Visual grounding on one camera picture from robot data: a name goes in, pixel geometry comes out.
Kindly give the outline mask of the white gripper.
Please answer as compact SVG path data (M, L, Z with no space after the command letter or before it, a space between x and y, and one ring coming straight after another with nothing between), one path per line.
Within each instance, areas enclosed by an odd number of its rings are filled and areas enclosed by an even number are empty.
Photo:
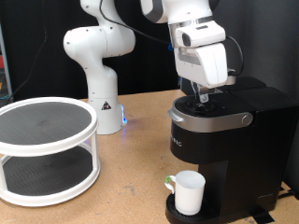
M209 94L216 93L216 87L227 81L226 51L222 43L195 49L176 48L175 61L178 74L191 82L194 97L201 104L207 103Z

